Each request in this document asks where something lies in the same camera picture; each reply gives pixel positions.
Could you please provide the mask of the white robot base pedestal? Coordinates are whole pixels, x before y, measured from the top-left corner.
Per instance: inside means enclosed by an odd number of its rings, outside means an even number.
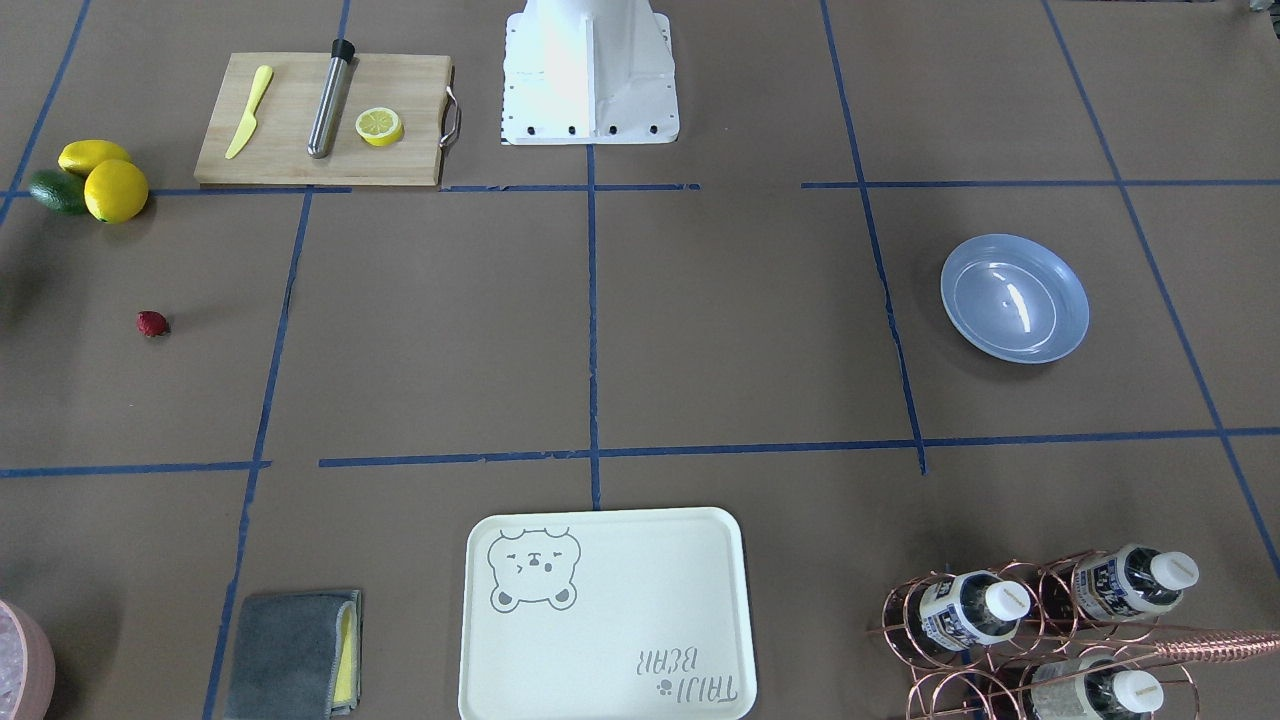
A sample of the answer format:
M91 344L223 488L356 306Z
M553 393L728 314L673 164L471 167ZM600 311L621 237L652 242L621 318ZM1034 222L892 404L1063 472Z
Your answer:
M504 40L503 145L678 140L671 23L649 1L527 1Z

